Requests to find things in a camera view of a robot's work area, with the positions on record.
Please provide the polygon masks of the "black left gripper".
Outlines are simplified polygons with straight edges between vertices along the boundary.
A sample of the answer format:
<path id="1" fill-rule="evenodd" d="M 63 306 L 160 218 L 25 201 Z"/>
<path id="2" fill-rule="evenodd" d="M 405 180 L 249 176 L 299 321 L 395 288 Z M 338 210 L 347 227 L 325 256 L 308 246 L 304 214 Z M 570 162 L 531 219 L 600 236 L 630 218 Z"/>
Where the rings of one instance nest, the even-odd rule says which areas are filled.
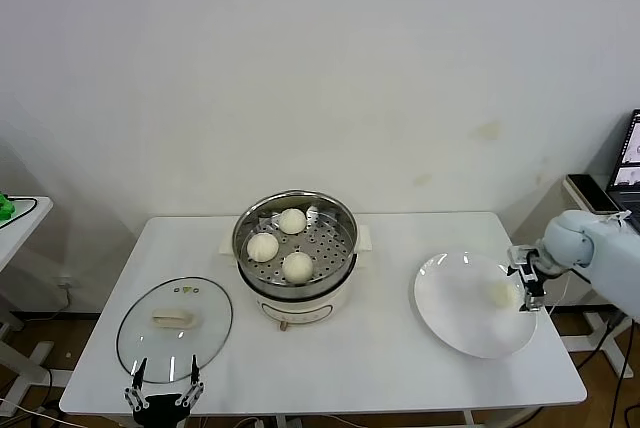
<path id="1" fill-rule="evenodd" d="M 161 394 L 145 398 L 142 392 L 147 358 L 143 358 L 133 374 L 130 387 L 124 391 L 135 422 L 144 428 L 177 428 L 191 414 L 191 409 L 204 392 L 196 355 L 192 355 L 190 385 L 182 394 Z"/>

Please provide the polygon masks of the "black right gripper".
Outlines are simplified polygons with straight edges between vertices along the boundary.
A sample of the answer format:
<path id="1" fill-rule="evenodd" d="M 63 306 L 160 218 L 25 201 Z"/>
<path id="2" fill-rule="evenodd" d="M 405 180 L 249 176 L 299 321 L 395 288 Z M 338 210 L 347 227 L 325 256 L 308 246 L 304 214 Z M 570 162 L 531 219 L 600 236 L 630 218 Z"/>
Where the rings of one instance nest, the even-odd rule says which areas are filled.
<path id="1" fill-rule="evenodd" d="M 544 264 L 544 248 L 541 244 L 515 245 L 507 250 L 508 267 L 507 275 L 516 273 L 525 276 L 533 274 L 546 274 Z M 520 307 L 521 312 L 537 312 L 544 306 L 544 286 L 538 278 L 525 277 L 522 279 L 524 289 L 524 301 Z"/>

